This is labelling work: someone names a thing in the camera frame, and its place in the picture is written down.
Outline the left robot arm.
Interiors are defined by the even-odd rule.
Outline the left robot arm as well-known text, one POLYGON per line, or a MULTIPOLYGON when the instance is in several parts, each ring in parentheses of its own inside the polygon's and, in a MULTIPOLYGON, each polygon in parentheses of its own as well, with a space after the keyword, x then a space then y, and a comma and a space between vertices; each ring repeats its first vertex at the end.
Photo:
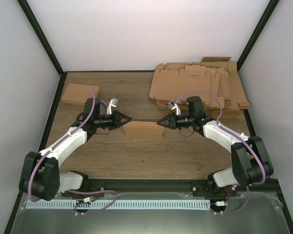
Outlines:
POLYGON ((68 131, 49 147, 29 152, 24 159, 19 190, 46 201, 56 194, 73 190, 80 197, 86 196, 90 185, 84 181, 86 175, 71 171, 60 174, 64 161, 80 146, 90 140, 98 129, 116 130, 129 123, 132 118, 116 110, 117 99, 113 98, 106 106, 105 114, 100 113, 101 100, 89 98, 68 131))

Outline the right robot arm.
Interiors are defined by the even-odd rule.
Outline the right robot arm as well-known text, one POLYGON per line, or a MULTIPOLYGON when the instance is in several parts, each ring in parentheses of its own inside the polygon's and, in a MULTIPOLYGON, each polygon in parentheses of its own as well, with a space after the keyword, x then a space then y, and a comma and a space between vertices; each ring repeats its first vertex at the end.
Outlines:
POLYGON ((185 115, 181 114, 177 102, 171 101, 168 105, 173 112, 158 120, 158 125, 172 130, 191 127, 231 155, 231 167, 208 176, 207 190, 210 195, 219 196, 230 185, 263 184, 273 174, 273 165, 263 139, 234 132, 218 119, 207 116, 200 97, 187 98, 188 113, 185 115))

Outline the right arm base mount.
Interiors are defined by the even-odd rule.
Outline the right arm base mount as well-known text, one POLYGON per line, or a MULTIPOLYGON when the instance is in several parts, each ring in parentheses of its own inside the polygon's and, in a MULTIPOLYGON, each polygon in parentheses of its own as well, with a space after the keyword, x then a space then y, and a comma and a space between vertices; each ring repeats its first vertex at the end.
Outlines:
POLYGON ((208 175, 207 179, 193 180, 191 183, 192 194, 197 197, 225 197, 230 194, 231 186, 220 187, 212 175, 208 175))

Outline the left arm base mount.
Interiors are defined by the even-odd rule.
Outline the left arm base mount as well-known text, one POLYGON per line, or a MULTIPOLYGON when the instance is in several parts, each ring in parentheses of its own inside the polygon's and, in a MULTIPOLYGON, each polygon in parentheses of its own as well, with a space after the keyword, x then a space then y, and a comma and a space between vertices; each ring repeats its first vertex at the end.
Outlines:
POLYGON ((81 197, 80 194, 69 192, 74 190, 78 192, 96 192, 102 191, 106 187, 105 182, 100 179, 92 179, 87 174, 70 171, 60 174, 60 187, 58 192, 62 193, 62 197, 81 197))

